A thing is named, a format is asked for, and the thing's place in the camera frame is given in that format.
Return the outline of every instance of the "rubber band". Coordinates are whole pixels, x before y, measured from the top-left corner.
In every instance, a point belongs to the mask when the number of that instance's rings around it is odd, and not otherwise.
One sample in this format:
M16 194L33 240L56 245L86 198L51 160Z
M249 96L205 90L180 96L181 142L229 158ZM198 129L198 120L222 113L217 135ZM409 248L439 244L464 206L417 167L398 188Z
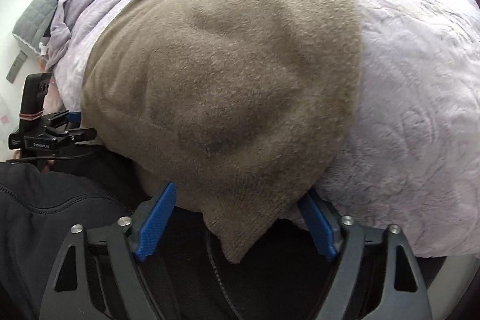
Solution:
M22 113L20 113L18 116L23 121L35 121L35 120L37 120L37 119L39 119L40 117L43 116L43 110L41 112L36 113L36 114L22 114Z

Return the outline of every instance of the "black cable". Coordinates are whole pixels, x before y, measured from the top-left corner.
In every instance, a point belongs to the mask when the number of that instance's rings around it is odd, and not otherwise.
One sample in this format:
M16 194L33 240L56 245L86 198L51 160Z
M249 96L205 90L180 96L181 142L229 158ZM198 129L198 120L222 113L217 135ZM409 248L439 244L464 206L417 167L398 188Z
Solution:
M220 287L220 290L222 291L223 298L225 299L226 303L229 305L230 309L232 310L233 314L237 317L237 319L243 320L242 315L239 314L236 307L233 306L233 303L230 300L227 290L225 289L225 286L223 285L223 282L220 279L220 273L218 272L218 268L217 268L217 265L215 264L215 259L213 257L213 252L212 252L212 234L210 233L208 228L205 230L205 242L207 244L208 260L212 265L212 269L215 274L215 278L217 279L217 283Z
M28 158L20 159L9 159L6 160L6 163L28 163L28 162L38 162L39 160L74 160L74 159L83 159L90 155L93 155L95 151L85 153L83 155L75 156L31 156Z

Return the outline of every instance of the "metal screw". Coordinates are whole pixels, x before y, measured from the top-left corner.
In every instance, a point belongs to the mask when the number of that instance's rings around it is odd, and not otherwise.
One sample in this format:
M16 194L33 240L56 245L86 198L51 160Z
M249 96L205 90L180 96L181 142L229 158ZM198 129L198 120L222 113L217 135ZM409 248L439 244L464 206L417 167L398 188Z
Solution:
M345 226L352 226L355 219L352 216L342 216L342 224Z
M83 231L82 224L75 224L72 228L70 228L70 232L73 234L79 234L81 231Z
M388 230L393 233L393 234L399 234L402 232L402 228L400 228L400 226L398 226L397 224L390 224L388 226Z
M129 226L131 224L131 217L129 216L120 217L117 220L117 224L120 226Z

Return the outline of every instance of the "gray quilted fabric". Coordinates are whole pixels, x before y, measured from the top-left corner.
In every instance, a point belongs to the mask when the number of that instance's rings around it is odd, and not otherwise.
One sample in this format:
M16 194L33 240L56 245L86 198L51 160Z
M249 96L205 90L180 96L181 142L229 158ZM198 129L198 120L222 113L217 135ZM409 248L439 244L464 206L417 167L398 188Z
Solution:
M33 0L13 27L14 37L40 54L38 45L56 7L56 0Z

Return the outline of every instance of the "black clamp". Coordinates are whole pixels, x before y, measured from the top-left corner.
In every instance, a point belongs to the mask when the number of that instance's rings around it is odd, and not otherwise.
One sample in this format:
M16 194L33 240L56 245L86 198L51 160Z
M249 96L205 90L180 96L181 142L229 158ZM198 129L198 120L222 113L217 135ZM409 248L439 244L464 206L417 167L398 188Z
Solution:
M175 187L167 183L131 217L88 231L73 226L52 268L40 320L176 320L160 309L142 273L142 262L157 247L174 205ZM362 227L352 217L340 216L314 190L298 206L318 252L336 266L316 320L432 319L425 283L400 227ZM114 310L106 293L100 256L108 259L106 274L114 276L121 316L116 316L118 309ZM366 256L378 261L374 269L365 272ZM361 283L365 276L366 286Z
M20 149L23 156L56 153L60 147L97 137L95 129L79 128L79 112L64 110L43 115L51 76L50 72L45 72L26 78L18 129L8 137L9 149Z

